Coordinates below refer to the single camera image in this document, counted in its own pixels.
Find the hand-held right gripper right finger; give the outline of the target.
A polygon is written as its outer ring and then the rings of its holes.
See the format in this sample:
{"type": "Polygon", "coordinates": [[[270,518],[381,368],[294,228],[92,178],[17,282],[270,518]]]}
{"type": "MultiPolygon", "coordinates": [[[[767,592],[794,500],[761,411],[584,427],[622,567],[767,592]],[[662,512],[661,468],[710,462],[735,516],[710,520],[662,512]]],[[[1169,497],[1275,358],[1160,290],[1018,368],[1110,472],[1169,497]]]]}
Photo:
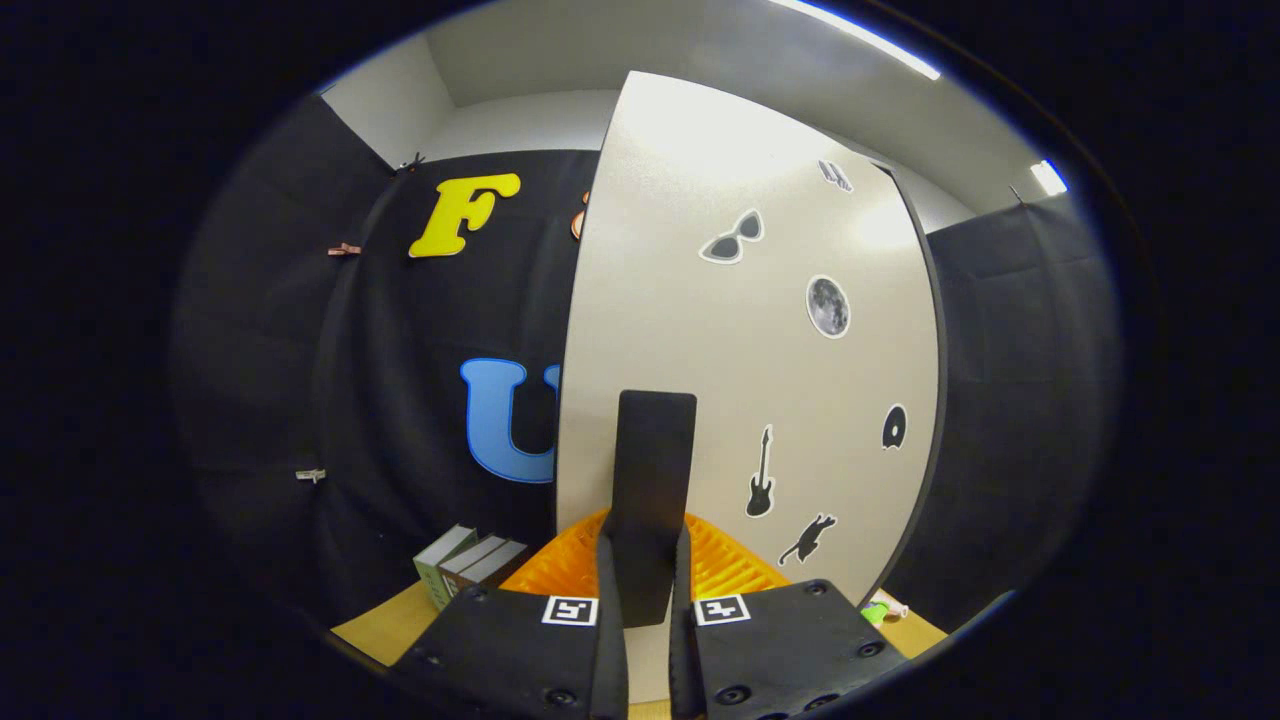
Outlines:
{"type": "Polygon", "coordinates": [[[911,667],[827,579],[739,588],[768,577],[740,543],[685,518],[672,597],[672,717],[826,719],[911,667]]]}

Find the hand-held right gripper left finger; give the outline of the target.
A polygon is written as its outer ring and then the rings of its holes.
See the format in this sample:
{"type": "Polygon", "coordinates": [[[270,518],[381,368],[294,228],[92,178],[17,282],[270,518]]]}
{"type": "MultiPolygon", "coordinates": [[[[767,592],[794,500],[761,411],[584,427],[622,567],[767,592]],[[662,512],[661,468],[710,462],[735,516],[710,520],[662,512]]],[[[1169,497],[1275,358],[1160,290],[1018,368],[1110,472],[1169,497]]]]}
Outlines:
{"type": "Polygon", "coordinates": [[[625,629],[600,510],[532,557],[577,551],[591,592],[550,594],[472,585],[390,666],[390,678],[443,719],[626,719],[625,629]]]}

